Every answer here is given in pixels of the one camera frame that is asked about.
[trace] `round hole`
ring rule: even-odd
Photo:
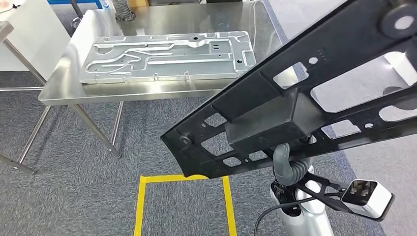
[[[412,16],[403,16],[395,22],[394,27],[397,30],[405,30],[413,23],[414,17]]]
[[[367,128],[367,129],[370,129],[372,127],[374,127],[374,124],[368,123],[368,124],[365,125],[365,128]]]
[[[314,65],[314,64],[316,64],[318,61],[319,61],[319,60],[318,60],[317,58],[310,58],[310,59],[308,60],[308,63],[310,63],[311,65]]]

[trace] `black plastic panel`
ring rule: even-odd
[[[412,16],[414,21],[406,29],[396,29],[395,22],[403,16]],[[416,101],[415,84],[337,113],[324,111],[310,93],[314,87],[390,51],[405,52],[416,68],[416,32],[416,1],[395,5],[388,0],[349,0],[255,65],[161,139],[185,176],[214,178],[271,166],[271,158],[251,161],[248,154],[262,150],[271,157],[273,147],[283,142],[290,143],[291,158],[298,159],[415,134],[416,117],[386,122],[379,116],[384,107]],[[311,58],[317,63],[310,64]],[[306,66],[309,77],[282,89],[274,76],[297,62]],[[218,127],[207,125],[204,120],[216,113],[227,121]],[[330,139],[321,130],[343,120],[350,120],[361,132]],[[365,128],[369,123],[372,128]],[[234,150],[216,156],[201,146],[225,131]],[[315,143],[302,142],[309,134]],[[224,164],[223,160],[230,157],[241,164]]]

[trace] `table surface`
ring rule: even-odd
[[[132,9],[133,22],[118,23],[113,10],[89,10],[39,95],[46,105],[210,96],[235,79],[86,85],[78,76],[97,37],[247,31],[257,62],[281,46],[262,1],[184,4]],[[294,71],[287,77],[297,79]]]
[[[0,21],[0,43],[13,31],[13,27],[9,22]]]

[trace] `black bracket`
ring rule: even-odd
[[[305,184],[308,181],[314,181],[317,182],[319,185],[321,185],[321,189],[319,193],[316,193],[312,190],[310,190],[309,188],[307,188],[305,186]],[[391,208],[392,203],[394,202],[395,199],[395,195],[391,194],[391,199],[387,205],[387,207],[385,208],[383,214],[377,218],[371,218],[371,217],[367,217],[364,215],[360,215],[360,214],[356,214],[354,212],[352,212],[341,200],[340,198],[342,197],[343,193],[345,193],[345,191],[347,190],[349,184],[346,183],[341,183],[341,182],[337,182],[337,181],[330,181],[324,177],[312,174],[310,172],[307,172],[304,176],[304,178],[302,178],[299,182],[297,182],[296,184],[294,184],[294,186],[296,188],[299,188],[300,190],[304,191],[305,193],[311,195],[312,197],[314,197],[315,199],[319,200],[320,202],[324,203],[326,206],[330,207],[333,210],[336,211],[342,211],[345,213],[350,213],[350,214],[355,214],[357,216],[360,217],[364,217],[367,219],[371,219],[371,220],[375,220],[375,221],[382,221],[385,216],[388,213],[388,210]],[[339,199],[334,199],[332,197],[326,196],[325,195],[325,191],[326,189],[330,187],[333,188],[335,190],[337,190],[337,193],[334,194],[334,196],[337,196]]]

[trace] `yellow tape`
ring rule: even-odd
[[[139,190],[138,190],[138,201],[136,203],[136,220],[135,228],[133,230],[134,236],[141,236],[142,232],[142,217],[143,217],[143,208],[145,204],[145,186],[146,186],[145,176],[139,178]]]
[[[143,210],[145,204],[145,189],[147,183],[162,183],[162,182],[174,182],[174,181],[189,181],[189,180],[199,180],[199,179],[208,179],[205,176],[194,175],[189,177],[184,177],[183,175],[168,175],[168,176],[141,176],[139,179],[139,190],[138,190],[138,201],[136,203],[136,220],[135,227],[133,231],[134,236],[141,236],[142,233],[142,219],[143,219]],[[232,203],[232,192],[230,190],[229,177],[222,177],[223,180],[223,190],[224,190],[224,199],[226,204],[226,214],[227,222],[229,226],[229,235],[237,236],[236,232],[236,223],[235,223],[235,214],[233,212],[233,203]]]
[[[188,180],[199,180],[208,179],[205,176],[193,175],[184,177],[183,175],[170,175],[170,176],[149,176],[146,177],[146,183],[162,183],[162,182],[174,182],[174,181],[188,181]]]
[[[235,222],[235,213],[233,212],[233,203],[232,203],[232,191],[230,190],[229,177],[224,176],[223,179],[223,190],[224,190],[224,200],[226,202],[226,214],[227,214],[227,223],[229,225],[229,235],[237,236],[236,232],[236,222]]]

